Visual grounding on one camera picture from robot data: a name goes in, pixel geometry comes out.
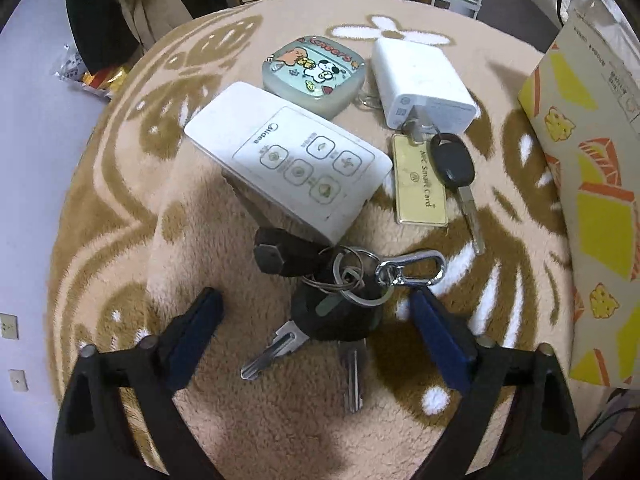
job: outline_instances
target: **black key head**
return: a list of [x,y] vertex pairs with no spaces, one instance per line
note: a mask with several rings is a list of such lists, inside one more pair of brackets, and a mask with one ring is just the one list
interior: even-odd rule
[[254,259],[265,274],[293,277],[313,274],[332,257],[327,246],[304,240],[284,229],[260,227],[255,233]]
[[[329,273],[319,279],[328,281]],[[374,276],[366,276],[364,288],[357,295],[375,300],[382,293]],[[291,320],[302,332],[316,341],[359,341],[373,332],[382,320],[382,305],[360,306],[340,294],[325,294],[301,283],[291,299]]]
[[433,167],[447,189],[469,186],[476,177],[474,163],[462,139],[455,134],[437,134],[431,139]]

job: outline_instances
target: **round table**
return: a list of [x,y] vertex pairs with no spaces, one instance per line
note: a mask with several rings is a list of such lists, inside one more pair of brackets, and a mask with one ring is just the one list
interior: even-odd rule
[[[344,412],[335,344],[309,342],[258,380],[243,381],[241,365],[287,319],[296,280],[258,271],[254,221],[219,165],[182,140],[184,125],[222,89],[238,80],[261,86],[263,60],[309,34],[365,59],[380,37],[437,45],[478,103],[464,140],[476,165],[472,190],[486,253],[475,256],[453,197],[445,228],[397,224],[392,176],[345,242],[389,256],[440,250],[449,269],[433,291],[450,311],[504,346],[551,343],[566,370],[573,309],[566,231],[516,98],[541,54],[482,23],[397,0],[262,0],[175,29],[137,63],[100,118],[66,198],[50,272],[50,366],[60,398],[79,348],[130,348],[213,286],[226,317],[175,402],[227,479],[406,478],[458,402],[408,321],[407,290],[396,290],[368,339],[364,408],[356,415]],[[380,111],[350,105],[334,122],[390,154],[392,131]],[[293,228],[276,206],[260,206],[274,224]],[[146,460],[161,467],[133,394],[123,398]],[[507,411],[501,402],[474,466],[491,457]]]

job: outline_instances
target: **carabiner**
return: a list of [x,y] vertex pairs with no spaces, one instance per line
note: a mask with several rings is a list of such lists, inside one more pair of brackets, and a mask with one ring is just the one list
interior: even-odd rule
[[[422,260],[437,261],[438,272],[435,276],[432,278],[412,278],[404,275],[402,271],[405,266]],[[416,251],[380,261],[376,267],[376,281],[383,286],[431,286],[442,280],[446,272],[447,261],[440,251]]]

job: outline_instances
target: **white midea remote control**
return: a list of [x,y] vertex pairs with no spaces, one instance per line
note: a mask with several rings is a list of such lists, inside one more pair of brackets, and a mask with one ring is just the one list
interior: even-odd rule
[[226,88],[184,131],[229,173],[332,244],[392,167],[364,140],[243,82]]

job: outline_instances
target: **electrical socket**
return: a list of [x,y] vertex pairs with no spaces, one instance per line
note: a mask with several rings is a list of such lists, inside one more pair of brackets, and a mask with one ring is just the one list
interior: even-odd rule
[[24,370],[9,370],[9,380],[14,392],[28,392],[27,378],[24,376]]
[[5,339],[18,339],[18,318],[11,314],[0,314],[2,323],[2,337]]

